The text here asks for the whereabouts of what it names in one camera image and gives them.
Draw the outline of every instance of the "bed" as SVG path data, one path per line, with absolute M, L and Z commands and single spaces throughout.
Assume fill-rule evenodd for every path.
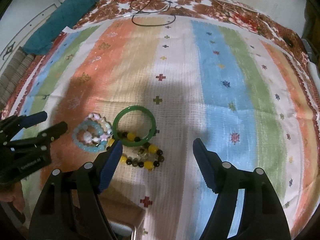
M 48 113 L 45 123 L 17 138 L 60 121 L 69 130 L 53 142 L 52 164 L 22 181 L 26 227 L 51 171 L 71 171 L 97 156 L 74 143 L 76 127 L 90 113 L 113 122 L 131 105 L 155 116 L 150 142 L 163 150 L 165 161 L 152 171 L 120 163 L 102 195 L 145 211 L 143 239 L 199 239 L 216 196 L 192 154 L 198 137 L 238 169 L 266 171 L 292 239 L 314 214 L 320 201 L 320 100 L 298 35 L 240 3 L 171 2 L 166 12 L 134 18 L 162 26 L 141 27 L 132 23 L 132 9 L 156 12 L 164 0 L 100 0 L 28 68 L 2 118 Z M 120 128 L 143 136 L 148 125 L 135 114 Z M 136 151 L 124 148 L 127 156 Z M 236 234 L 243 196 L 239 191 L 229 236 Z

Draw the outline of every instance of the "bracelet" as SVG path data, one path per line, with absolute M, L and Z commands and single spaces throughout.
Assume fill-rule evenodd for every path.
M 131 111 L 141 111 L 145 114 L 147 114 L 150 119 L 151 119 L 151 123 L 152 123 L 152 127 L 148 133 L 148 135 L 143 138 L 143 139 L 140 139 L 139 141 L 135 141 L 134 139 L 133 140 L 130 140 L 129 138 L 123 138 L 121 139 L 119 136 L 118 136 L 118 133 L 117 133 L 117 128 L 118 128 L 118 123 L 120 121 L 120 119 L 127 113 L 131 112 Z M 114 137 L 115 139 L 117 140 L 121 140 L 121 143 L 124 145 L 124 146 L 127 146 L 127 147 L 137 147 L 137 146 L 142 146 L 144 145 L 145 143 L 147 143 L 155 134 L 156 132 L 156 119 L 155 117 L 153 116 L 153 114 L 148 110 L 146 109 L 145 107 L 143 106 L 129 106 L 125 109 L 123 109 L 115 118 L 115 120 L 113 121 L 113 125 L 112 125 L 112 130 L 113 130 L 113 134 L 114 134 Z
M 141 139 L 138 136 L 135 136 L 134 133 L 131 132 L 118 132 L 119 138 L 127 138 L 129 141 L 139 142 Z M 147 170 L 152 170 L 155 167 L 159 167 L 160 163 L 164 161 L 163 151 L 160 150 L 156 145 L 146 142 L 143 144 L 143 148 L 140 148 L 138 151 L 138 157 L 134 158 L 127 157 L 126 155 L 122 155 L 120 158 L 121 163 L 126 163 L 127 165 L 132 165 L 133 167 L 139 166 L 140 168 L 145 167 Z
M 94 132 L 88 131 L 89 127 L 93 128 Z M 83 141 L 78 140 L 80 131 L 84 131 Z M 93 153 L 104 151 L 109 144 L 111 137 L 111 124 L 106 121 L 105 117 L 101 117 L 100 114 L 97 113 L 89 114 L 76 128 L 74 128 L 72 134 L 75 145 L 84 151 Z

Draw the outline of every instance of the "green stripe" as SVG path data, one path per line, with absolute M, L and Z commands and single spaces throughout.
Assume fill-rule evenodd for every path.
M 257 167 L 265 170 L 278 197 L 283 199 L 286 189 L 286 147 L 271 93 L 239 33 L 225 27 L 219 29 L 244 75 L 253 104 L 257 133 Z
M 65 71 L 69 63 L 72 61 L 72 58 L 69 60 L 66 59 L 68 55 L 76 55 L 76 52 L 78 51 L 81 42 L 85 41 L 99 26 L 90 27 L 88 29 L 85 29 L 81 31 L 78 37 L 76 37 L 70 45 L 66 48 L 64 53 L 61 55 L 61 57 L 55 62 L 49 72 L 47 77 L 45 78 L 43 85 L 40 87 L 37 95 L 34 97 L 32 107 L 30 109 L 30 114 L 35 114 L 44 109 L 44 106 L 48 100 L 48 97 L 46 99 L 43 99 L 44 95 L 50 95 L 55 88 L 56 83 L 60 79 L 62 73 Z M 29 138 L 33 137 L 38 134 L 38 128 L 37 127 L 30 127 L 27 130 L 24 131 L 22 138 Z

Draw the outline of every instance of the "red cross pattern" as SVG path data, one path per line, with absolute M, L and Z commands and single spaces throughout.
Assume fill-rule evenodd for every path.
M 143 203 L 144 207 L 149 207 L 149 205 L 152 205 L 152 201 L 150 201 L 150 198 L 147 196 L 145 196 L 144 199 L 141 199 L 140 203 Z
M 156 76 L 156 78 L 158 78 L 159 81 L 162 81 L 163 79 L 165 79 L 165 76 L 163 74 L 159 74 L 159 76 Z

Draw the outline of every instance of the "black cable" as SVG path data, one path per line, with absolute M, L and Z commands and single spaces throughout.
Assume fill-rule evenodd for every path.
M 169 9 L 171 8 L 171 1 L 167 1 L 167 0 L 164 0 L 164 1 L 166 1 L 166 2 L 169 3 L 169 7 L 167 8 L 167 10 L 160 11 L 160 12 L 167 12 L 167 11 L 169 11 Z M 157 11 L 157 12 L 145 12 L 145 11 L 143 11 L 143 9 L 149 5 L 149 3 L 151 2 L 151 0 L 149 0 L 149 2 L 148 2 L 142 9 L 140 9 L 139 11 L 136 10 L 136 9 L 134 9 L 134 8 L 132 7 L 132 3 L 133 3 L 133 2 L 134 2 L 134 1 L 131 1 L 131 3 L 130 3 L 130 8 L 131 8 L 132 10 L 134 10 L 134 11 L 137 11 L 137 13 L 135 13 L 135 14 L 132 16 L 131 21 L 132 21 L 133 24 L 135 24 L 135 25 L 137 25 L 137 26 L 141 26 L 141 27 L 166 26 L 166 25 L 169 25 L 169 24 L 173 23 L 173 22 L 176 20 L 176 16 L 173 15 L 173 16 L 174 16 L 174 19 L 173 19 L 171 22 L 168 22 L 168 23 L 165 23 L 165 24 L 157 24 L 157 25 L 143 25 L 143 24 L 138 24 L 138 23 L 134 22 L 134 20 L 133 20 L 133 18 L 134 18 L 137 14 L 151 14 L 151 13 L 158 13 L 159 11 Z

